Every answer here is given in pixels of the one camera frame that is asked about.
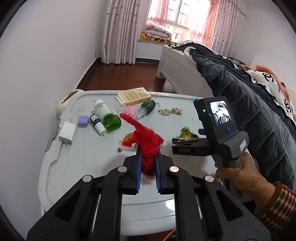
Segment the plaid sleeve forearm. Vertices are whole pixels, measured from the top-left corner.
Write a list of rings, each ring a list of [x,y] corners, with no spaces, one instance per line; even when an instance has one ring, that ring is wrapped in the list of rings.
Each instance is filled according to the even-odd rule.
[[[275,182],[275,192],[255,216],[268,229],[271,240],[295,240],[295,192]]]

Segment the person's right hand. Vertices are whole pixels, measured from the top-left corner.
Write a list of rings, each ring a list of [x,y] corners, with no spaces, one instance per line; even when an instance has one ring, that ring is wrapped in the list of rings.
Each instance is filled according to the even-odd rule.
[[[215,177],[232,180],[239,190],[255,201],[257,207],[267,205],[275,192],[275,186],[259,173],[248,153],[240,156],[238,168],[219,168]]]

